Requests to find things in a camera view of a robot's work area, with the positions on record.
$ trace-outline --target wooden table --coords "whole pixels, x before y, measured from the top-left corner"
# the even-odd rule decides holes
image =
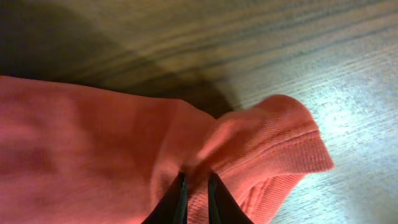
[[[398,223],[398,1],[13,0],[0,72],[181,98],[213,116],[281,93],[335,161],[274,223]]]

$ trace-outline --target red fabric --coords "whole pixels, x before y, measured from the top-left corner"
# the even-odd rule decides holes
[[[308,110],[272,96],[220,119],[181,100],[0,77],[0,222],[140,223],[180,169],[190,223],[208,223],[207,173],[254,223],[333,163]]]

